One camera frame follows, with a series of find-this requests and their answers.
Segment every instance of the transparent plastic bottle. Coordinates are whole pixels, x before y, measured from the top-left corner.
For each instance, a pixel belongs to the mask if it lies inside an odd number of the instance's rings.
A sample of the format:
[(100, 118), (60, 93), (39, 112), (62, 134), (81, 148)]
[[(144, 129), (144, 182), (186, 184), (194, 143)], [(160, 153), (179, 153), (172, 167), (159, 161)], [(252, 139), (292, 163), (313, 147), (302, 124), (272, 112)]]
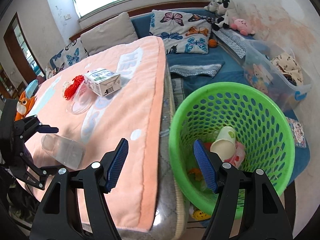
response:
[(57, 134), (46, 134), (41, 142), (47, 154), (70, 169), (78, 169), (85, 152), (80, 143)]

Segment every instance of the red yarn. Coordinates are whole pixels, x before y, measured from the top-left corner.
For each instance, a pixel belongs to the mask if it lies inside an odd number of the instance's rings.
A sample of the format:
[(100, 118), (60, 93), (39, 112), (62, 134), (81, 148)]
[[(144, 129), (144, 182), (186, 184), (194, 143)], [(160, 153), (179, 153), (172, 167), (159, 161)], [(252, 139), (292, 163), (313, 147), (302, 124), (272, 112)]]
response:
[(84, 77), (83, 75), (79, 75), (79, 76), (76, 76), (72, 81), (73, 81), (73, 84), (67, 87), (67, 89), (64, 92), (64, 98), (66, 100), (70, 100), (73, 97), (78, 87), (84, 81)]

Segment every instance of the metal bolt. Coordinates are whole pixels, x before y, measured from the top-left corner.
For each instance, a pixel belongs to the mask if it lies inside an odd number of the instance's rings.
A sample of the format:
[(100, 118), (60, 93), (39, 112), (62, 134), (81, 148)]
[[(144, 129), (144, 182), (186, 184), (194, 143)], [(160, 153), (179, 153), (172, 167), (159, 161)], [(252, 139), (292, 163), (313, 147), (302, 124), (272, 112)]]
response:
[(67, 169), (66, 168), (61, 168), (58, 173), (61, 175), (61, 174), (65, 174), (67, 172)]
[(91, 164), (91, 167), (93, 168), (93, 169), (97, 169), (97, 168), (99, 168), (100, 167), (100, 162), (95, 162), (95, 163), (92, 163)]
[(230, 169), (231, 168), (231, 164), (230, 163), (223, 163), (222, 167), (224, 167), (225, 169)]
[(256, 173), (259, 174), (259, 175), (263, 175), (264, 172), (263, 172), (262, 169), (257, 169), (257, 170), (256, 170)]

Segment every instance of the white box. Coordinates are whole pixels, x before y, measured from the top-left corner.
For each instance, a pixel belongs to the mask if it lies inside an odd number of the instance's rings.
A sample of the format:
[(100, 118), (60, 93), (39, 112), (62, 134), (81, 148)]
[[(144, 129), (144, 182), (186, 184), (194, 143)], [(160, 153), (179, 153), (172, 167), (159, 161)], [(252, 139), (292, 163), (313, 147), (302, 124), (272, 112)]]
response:
[(93, 92), (104, 97), (121, 88), (120, 74), (104, 68), (98, 68), (84, 74), (84, 82)]

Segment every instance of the fox plush toy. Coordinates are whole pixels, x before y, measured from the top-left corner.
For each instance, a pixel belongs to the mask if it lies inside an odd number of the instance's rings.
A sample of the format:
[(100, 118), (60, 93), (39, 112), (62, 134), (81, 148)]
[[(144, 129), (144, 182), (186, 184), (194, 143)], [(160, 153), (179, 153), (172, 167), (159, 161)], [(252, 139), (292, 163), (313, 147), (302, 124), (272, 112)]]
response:
[(33, 106), (35, 105), (36, 97), (27, 98), (26, 92), (20, 96), (19, 102), (17, 103), (17, 114), (16, 114), (16, 121), (23, 119), (26, 115), (31, 111)]

